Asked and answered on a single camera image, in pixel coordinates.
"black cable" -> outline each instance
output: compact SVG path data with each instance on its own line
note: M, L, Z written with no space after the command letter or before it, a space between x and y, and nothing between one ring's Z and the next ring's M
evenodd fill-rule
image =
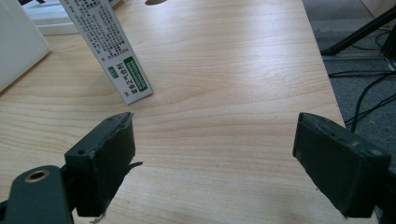
M395 100L396 100L396 93L394 93L394 94L391 95L390 97L386 98L385 100L382 100L379 104L373 106L372 108L370 108L370 109L368 109L368 110L365 110L365 111L359 113L358 121L361 120L361 119L363 119L363 118L365 118L365 117L368 116L370 113L372 113L373 111L377 110L378 108L380 108L380 107L382 107L382 106L384 106L384 105L387 105L387 104L389 104L389 103L392 103L392 102L395 101ZM346 126L347 126L347 125L351 125L351 124L352 124L351 121L352 121L353 119L354 119L354 117L353 117L353 118L350 118L350 119L347 119L347 120L345 121L345 125L346 125Z
M359 46L356 46L356 45L351 45L351 47L353 47L355 49L362 49L362 50L381 50L381 49L367 49L367 48L359 47Z
M381 37L381 36L383 36L383 35L388 35L388 34L390 34L390 31L386 31L386 32L384 32L384 33L378 35L378 36L375 38L375 43L376 43L380 48L384 47L384 45L381 44L381 43L379 43L379 37Z
M377 36L375 37L375 43L379 46L379 49L367 49L367 48L364 48L364 47L356 46L356 45L354 45L354 44L351 45L351 47L353 47L353 48L355 48L355 49L362 49L362 50L381 50L382 47L383 47L383 44L379 43L379 38L380 38L382 35L389 34L389 33L390 33L390 30L386 30L386 29L379 29L379 30L385 31L385 32L383 32L383 33L381 33L381 34L379 34L379 35L377 35Z
M390 73L390 74L385 74L384 76L382 76L381 78L375 80L374 82L370 83L370 85L368 85L363 92L361 93L361 96L359 97L359 100L356 104L356 108L355 108L355 116L353 117L353 121L352 121L352 126L350 128L350 131L352 131L353 133L356 130L356 125L358 124L358 118L359 118L359 111L361 109L361 102L363 101L364 96L366 95L367 91L370 90L374 85L378 84L379 82L381 82L382 80L384 80L385 78L391 76L394 73Z
M354 74L354 75L343 75L343 74L351 74L351 73L357 73L357 74ZM380 73L380 74L359 75L359 73ZM351 70L351 71L330 73L328 76L329 77L378 77L378 76L385 75L387 73L394 73L394 72L393 71L387 71L387 70L372 70L372 71L370 71L370 70Z

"metal screw hole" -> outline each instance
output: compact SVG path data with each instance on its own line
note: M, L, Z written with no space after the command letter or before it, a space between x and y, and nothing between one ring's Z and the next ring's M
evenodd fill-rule
M35 171L25 177L25 182L26 183L35 183L35 182L38 182L38 181L46 178L49 174L50 174L50 171L48 171L48 170Z

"gray carpet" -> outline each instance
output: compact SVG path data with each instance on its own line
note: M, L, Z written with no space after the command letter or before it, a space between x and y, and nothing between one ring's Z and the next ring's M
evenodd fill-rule
M361 0L303 0L305 10L310 20L315 38L320 49L337 43L352 34L364 24L373 19L371 13ZM356 43L356 46L367 49L380 49L375 38L384 31L375 31L371 35ZM384 43L386 35L382 35L378 42ZM339 56L350 52L380 54L380 51L348 48ZM391 71L388 63L383 59L375 60L324 60L328 74L352 70L386 70ZM344 77L331 78L337 103L344 121L352 118L361 93L378 77ZM372 87L361 104L361 111L377 105L385 98L396 93L396 76L389 77ZM396 173L396 101L385 105L366 118L359 121L356 134L383 148L392 154L390 170Z

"wooden table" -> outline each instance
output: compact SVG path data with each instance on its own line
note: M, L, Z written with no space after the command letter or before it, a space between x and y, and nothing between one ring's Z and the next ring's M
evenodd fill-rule
M80 35L47 37L51 53L0 95L1 201L132 111L144 165L101 223L376 223L344 219L291 155L299 112L342 123L300 0L133 0L117 15L154 94L125 105Z

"white object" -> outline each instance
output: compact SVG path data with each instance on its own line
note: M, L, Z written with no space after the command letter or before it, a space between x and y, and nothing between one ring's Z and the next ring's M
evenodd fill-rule
M0 91L50 51L16 0L0 1Z
M149 81L108 0L61 0L61 4L124 102L150 96Z
M45 0L43 4L33 0L23 5L23 9L43 35L78 34L59 0Z

